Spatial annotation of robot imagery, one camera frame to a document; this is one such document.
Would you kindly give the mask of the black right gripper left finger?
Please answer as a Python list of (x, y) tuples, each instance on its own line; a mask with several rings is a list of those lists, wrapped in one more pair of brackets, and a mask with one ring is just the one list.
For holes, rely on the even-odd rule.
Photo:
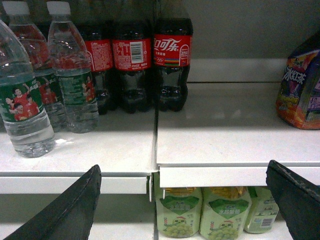
[(101, 169), (92, 166), (7, 240), (87, 240), (101, 193)]

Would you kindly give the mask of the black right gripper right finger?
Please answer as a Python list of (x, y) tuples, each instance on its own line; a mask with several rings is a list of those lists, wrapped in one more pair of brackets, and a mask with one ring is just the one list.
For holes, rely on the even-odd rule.
[(320, 238), (320, 187), (275, 160), (268, 163), (266, 184), (294, 240)]

